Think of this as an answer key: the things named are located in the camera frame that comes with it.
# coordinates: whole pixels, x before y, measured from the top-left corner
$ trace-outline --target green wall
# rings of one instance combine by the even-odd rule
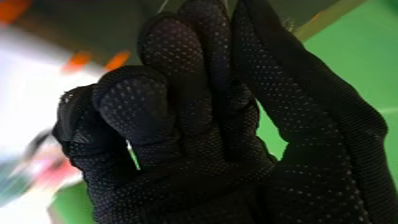
[[[334,72],[355,86],[389,123],[387,156],[398,183],[398,3],[369,0],[332,26],[307,40],[305,47]],[[284,142],[266,115],[261,116],[261,138],[281,157]],[[67,224],[90,224],[85,188],[64,190],[55,209]]]

